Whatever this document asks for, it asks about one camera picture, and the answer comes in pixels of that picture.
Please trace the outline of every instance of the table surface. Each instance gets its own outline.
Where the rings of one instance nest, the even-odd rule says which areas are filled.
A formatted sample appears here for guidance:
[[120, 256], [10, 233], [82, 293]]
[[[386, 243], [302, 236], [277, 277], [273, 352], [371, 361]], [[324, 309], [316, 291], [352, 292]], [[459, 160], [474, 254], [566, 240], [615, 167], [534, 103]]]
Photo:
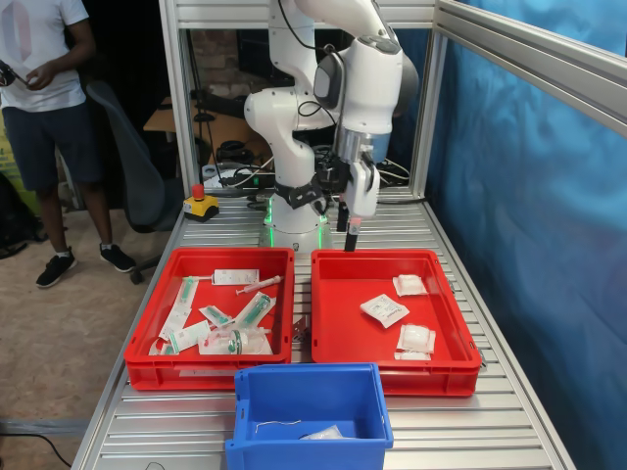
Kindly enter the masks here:
[[[166, 98], [163, 101], [163, 105], [170, 105], [171, 98]], [[270, 156], [272, 152], [264, 140], [264, 138], [255, 132], [246, 122], [245, 119], [239, 117], [232, 117], [222, 115], [220, 113], [210, 112], [210, 115], [214, 116], [216, 120], [210, 122], [212, 129], [212, 136], [214, 137], [214, 143], [216, 148], [229, 140], [238, 140], [246, 143], [246, 148], [250, 149], [255, 155]], [[200, 137], [200, 122], [194, 122], [194, 117], [198, 115], [198, 109], [196, 108], [196, 100], [191, 100], [191, 118], [194, 123], [194, 134], [196, 137]], [[170, 110], [156, 110], [150, 119], [144, 124], [144, 130], [154, 132], [171, 132], [176, 133], [176, 124], [174, 122], [174, 111]], [[209, 138], [209, 132], [207, 127], [203, 127], [203, 140], [208, 144], [211, 144]]]
[[[410, 199], [412, 194], [407, 188], [391, 188], [382, 191], [380, 198]], [[209, 223], [179, 219], [131, 333], [173, 249], [259, 245], [265, 215], [249, 210], [246, 199], [219, 203], [220, 214]], [[336, 217], [332, 209], [332, 227]], [[332, 237], [341, 249], [345, 234], [332, 230]], [[429, 205], [379, 206], [376, 217], [362, 224], [359, 248], [432, 250], [484, 357], [472, 397], [387, 398], [395, 441], [386, 452], [384, 470], [574, 469]], [[294, 321], [305, 319], [309, 325], [311, 257], [296, 254], [295, 258]], [[295, 343], [292, 361], [310, 360], [310, 345]], [[121, 354], [72, 469], [226, 470], [224, 442], [232, 436], [234, 421], [232, 393], [133, 390]]]

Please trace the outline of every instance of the white t-shirt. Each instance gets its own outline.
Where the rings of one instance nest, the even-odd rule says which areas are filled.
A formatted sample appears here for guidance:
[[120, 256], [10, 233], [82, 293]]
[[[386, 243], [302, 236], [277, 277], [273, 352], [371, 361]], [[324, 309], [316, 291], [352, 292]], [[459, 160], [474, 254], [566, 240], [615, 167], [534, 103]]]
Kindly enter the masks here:
[[[0, 0], [0, 60], [23, 79], [45, 63], [65, 56], [66, 25], [89, 18], [81, 0]], [[43, 90], [30, 91], [19, 80], [0, 87], [2, 108], [44, 112], [85, 101], [78, 73], [64, 71]]]

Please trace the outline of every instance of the glass panel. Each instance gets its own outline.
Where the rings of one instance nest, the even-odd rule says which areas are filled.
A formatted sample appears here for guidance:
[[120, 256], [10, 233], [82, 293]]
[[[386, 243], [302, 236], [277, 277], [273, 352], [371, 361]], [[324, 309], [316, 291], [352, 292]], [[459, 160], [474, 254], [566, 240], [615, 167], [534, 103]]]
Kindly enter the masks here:
[[435, 211], [579, 468], [627, 461], [627, 140], [457, 44]]

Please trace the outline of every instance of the red button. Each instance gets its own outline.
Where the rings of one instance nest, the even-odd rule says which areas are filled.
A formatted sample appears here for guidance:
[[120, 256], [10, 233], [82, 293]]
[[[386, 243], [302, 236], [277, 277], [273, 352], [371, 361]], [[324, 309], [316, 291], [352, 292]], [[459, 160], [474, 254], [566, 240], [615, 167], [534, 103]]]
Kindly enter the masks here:
[[192, 197], [196, 201], [202, 201], [205, 199], [205, 187], [202, 184], [195, 184], [192, 186]]

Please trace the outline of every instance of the desk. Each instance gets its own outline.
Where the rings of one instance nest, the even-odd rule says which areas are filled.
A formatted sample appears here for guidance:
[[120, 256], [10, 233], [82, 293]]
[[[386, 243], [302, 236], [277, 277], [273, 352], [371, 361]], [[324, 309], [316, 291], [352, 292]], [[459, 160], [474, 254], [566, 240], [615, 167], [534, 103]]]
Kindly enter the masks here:
[[[162, 104], [171, 105], [171, 102], [171, 98], [166, 98]], [[220, 113], [210, 114], [216, 118], [216, 120], [210, 122], [216, 149], [218, 149], [223, 142], [228, 140], [239, 140], [240, 142], [247, 142], [246, 148], [251, 150], [255, 155], [272, 155], [272, 151], [267, 142], [248, 125], [246, 120], [239, 117], [222, 115]], [[198, 115], [196, 100], [191, 100], [191, 119], [194, 125], [194, 135], [200, 137], [201, 123], [194, 122], [196, 115]], [[156, 110], [144, 125], [144, 130], [175, 134], [176, 124], [174, 123], [174, 111]], [[203, 141], [211, 144], [206, 126], [203, 127]]]

